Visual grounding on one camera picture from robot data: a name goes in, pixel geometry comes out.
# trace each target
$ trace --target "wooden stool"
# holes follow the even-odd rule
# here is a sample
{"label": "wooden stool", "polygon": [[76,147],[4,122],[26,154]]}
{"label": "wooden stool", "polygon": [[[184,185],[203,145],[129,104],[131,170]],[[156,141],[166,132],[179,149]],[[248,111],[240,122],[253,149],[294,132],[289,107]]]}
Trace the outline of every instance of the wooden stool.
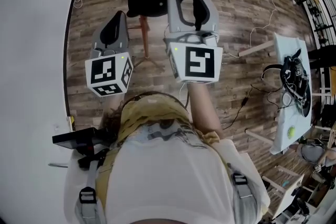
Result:
{"label": "wooden stool", "polygon": [[277,207],[277,209],[274,212],[268,210],[268,212],[273,216],[273,218],[276,218],[279,214],[281,214],[293,202],[295,196],[292,196],[292,193],[297,187],[301,186],[304,175],[299,175],[299,174],[297,174],[297,173],[295,173],[295,172],[293,172],[289,169],[286,169],[286,168],[284,168],[280,165],[276,166],[274,169],[276,169],[280,172],[284,172],[288,175],[296,177],[295,181],[286,188],[278,185],[277,183],[275,183],[271,179],[267,178],[266,176],[262,177],[262,179],[264,181],[270,183],[271,187],[273,188],[273,189],[271,189],[271,192],[281,199],[281,201],[279,203],[279,206]]}
{"label": "wooden stool", "polygon": [[154,60],[152,60],[149,57],[148,31],[150,31],[150,28],[149,28],[149,25],[148,25],[147,17],[140,15],[139,22],[140,22],[140,25],[138,25],[138,26],[128,27],[128,29],[141,29],[141,34],[142,34],[144,56],[141,58],[141,60],[139,62],[134,64],[134,68],[136,68],[142,62],[149,61],[152,64],[154,64],[155,67],[160,69],[160,71],[164,72],[164,68],[162,66],[158,65]]}

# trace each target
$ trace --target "black device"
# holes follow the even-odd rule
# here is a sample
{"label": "black device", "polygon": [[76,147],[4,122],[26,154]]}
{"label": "black device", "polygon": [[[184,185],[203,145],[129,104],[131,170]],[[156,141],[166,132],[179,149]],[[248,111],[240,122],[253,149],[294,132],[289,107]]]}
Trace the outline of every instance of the black device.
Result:
{"label": "black device", "polygon": [[53,144],[78,150],[79,153],[87,156],[94,155],[93,146],[101,144],[110,146],[117,140],[117,136],[108,129],[97,130],[94,127],[52,137]]}
{"label": "black device", "polygon": [[267,66],[261,75],[261,79],[264,80],[267,70],[279,69],[283,86],[298,102],[303,116],[307,117],[310,112],[311,94],[308,74],[303,67],[301,59],[298,58],[300,54],[301,49],[293,56],[285,57],[283,65],[275,64]]}
{"label": "black device", "polygon": [[82,159],[79,159],[78,160],[79,168],[89,169],[90,168],[90,163],[92,161],[99,161],[98,162],[98,167],[101,166],[105,161],[106,154],[107,154],[108,151],[109,151],[109,149],[105,148],[105,149],[101,150],[100,152],[98,152],[97,154],[94,154],[92,156],[86,156]]}

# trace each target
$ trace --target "tennis ball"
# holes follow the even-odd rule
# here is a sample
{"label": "tennis ball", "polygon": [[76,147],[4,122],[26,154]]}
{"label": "tennis ball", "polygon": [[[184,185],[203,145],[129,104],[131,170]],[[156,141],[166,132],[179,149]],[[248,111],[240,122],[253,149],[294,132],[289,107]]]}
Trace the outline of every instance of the tennis ball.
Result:
{"label": "tennis ball", "polygon": [[287,136],[288,136],[289,139],[291,139],[291,138],[294,137],[294,135],[295,135],[295,127],[292,126],[292,127],[289,128]]}

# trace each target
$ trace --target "person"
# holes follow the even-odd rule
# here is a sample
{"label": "person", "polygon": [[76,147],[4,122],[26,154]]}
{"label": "person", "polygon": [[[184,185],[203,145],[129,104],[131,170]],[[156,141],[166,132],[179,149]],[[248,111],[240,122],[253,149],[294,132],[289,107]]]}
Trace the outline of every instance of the person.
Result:
{"label": "person", "polygon": [[[207,86],[189,83],[187,88],[192,123],[182,103],[165,93],[143,93],[125,103],[122,95],[115,95],[105,103],[101,127],[119,128],[114,163],[106,164],[107,157],[96,180],[101,199],[99,180],[108,171],[106,199],[101,202],[107,223],[234,224],[236,217],[249,217],[241,214],[236,202],[251,196],[234,199],[231,169],[256,186],[252,188],[256,219],[241,223],[257,223],[267,211],[270,200],[263,182],[246,153],[238,153],[225,139]],[[64,207],[69,223],[78,223],[74,208],[87,181],[78,168],[80,158],[74,150],[66,177]]]}
{"label": "person", "polygon": [[335,45],[328,45],[321,47],[320,49],[309,51],[308,58],[314,60],[313,62],[309,63],[310,69],[336,66],[335,55],[336,55]]}
{"label": "person", "polygon": [[296,151],[306,162],[312,163],[314,167],[336,164],[336,147],[325,148],[322,143],[300,143],[290,145],[289,148]]}

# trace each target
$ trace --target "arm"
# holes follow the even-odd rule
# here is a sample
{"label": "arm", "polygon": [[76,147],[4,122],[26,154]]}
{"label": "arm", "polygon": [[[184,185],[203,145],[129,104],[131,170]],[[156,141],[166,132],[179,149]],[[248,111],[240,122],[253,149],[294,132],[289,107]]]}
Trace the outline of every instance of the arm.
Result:
{"label": "arm", "polygon": [[324,165],[324,163],[326,162],[326,157],[327,157],[327,155],[328,155],[328,150],[326,150],[323,154],[322,154],[322,156],[319,158],[319,160],[317,161],[317,163],[316,163],[316,165],[319,165],[319,164],[321,164],[321,165]]}
{"label": "arm", "polygon": [[119,130],[124,96],[124,94],[118,94],[105,97],[103,104],[103,116],[101,117],[99,129],[109,128],[115,131]]}
{"label": "arm", "polygon": [[202,133],[215,131],[223,139],[223,129],[219,117],[211,102],[208,88],[204,84],[189,83],[187,85],[190,97],[193,123]]}

